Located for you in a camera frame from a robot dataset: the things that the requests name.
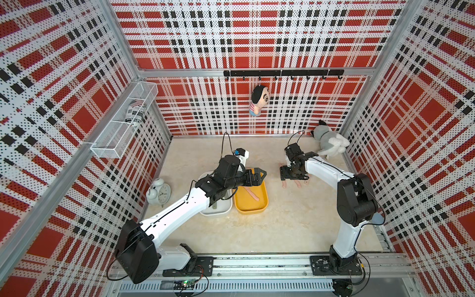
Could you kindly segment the yellow plastic storage box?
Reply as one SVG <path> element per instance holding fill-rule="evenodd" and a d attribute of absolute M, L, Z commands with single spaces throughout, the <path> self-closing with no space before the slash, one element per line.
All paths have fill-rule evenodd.
<path fill-rule="evenodd" d="M 263 181 L 260 186 L 239 187 L 234 196 L 234 203 L 242 215 L 262 213 L 269 204 L 265 182 Z"/>

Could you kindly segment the white plastic storage box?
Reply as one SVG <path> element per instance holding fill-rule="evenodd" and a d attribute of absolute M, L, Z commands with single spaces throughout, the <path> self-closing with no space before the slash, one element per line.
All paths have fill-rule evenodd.
<path fill-rule="evenodd" d="M 233 200 L 230 198 L 232 193 L 233 193 L 232 189 L 228 190 L 224 196 L 224 200 L 220 199 L 216 201 L 214 205 L 201 211 L 200 214 L 203 215 L 204 217 L 226 216 L 228 213 L 230 213 L 231 209 L 233 208 Z"/>

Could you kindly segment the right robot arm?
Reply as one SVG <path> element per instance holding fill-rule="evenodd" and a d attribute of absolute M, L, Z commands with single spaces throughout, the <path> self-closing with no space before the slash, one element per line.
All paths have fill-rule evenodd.
<path fill-rule="evenodd" d="M 336 209 L 341 219 L 337 238 L 330 246 L 329 272 L 348 275 L 356 268 L 356 244 L 366 225 L 372 225 L 380 206 L 371 181 L 365 174 L 353 174 L 336 167 L 314 152 L 304 153 L 297 143 L 285 148 L 287 164 L 280 167 L 282 181 L 308 180 L 315 176 L 336 189 Z"/>

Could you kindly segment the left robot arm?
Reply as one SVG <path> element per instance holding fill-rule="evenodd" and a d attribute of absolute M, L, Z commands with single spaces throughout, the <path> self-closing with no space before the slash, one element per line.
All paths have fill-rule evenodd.
<path fill-rule="evenodd" d="M 199 181 L 173 205 L 141 222 L 128 220 L 122 227 L 114 255 L 132 283 L 138 284 L 155 271 L 178 271 L 183 275 L 198 273 L 198 256 L 186 244 L 164 247 L 175 230 L 193 216 L 224 198 L 230 189 L 260 186 L 266 171 L 247 169 L 246 157 L 227 155 L 218 167 Z"/>

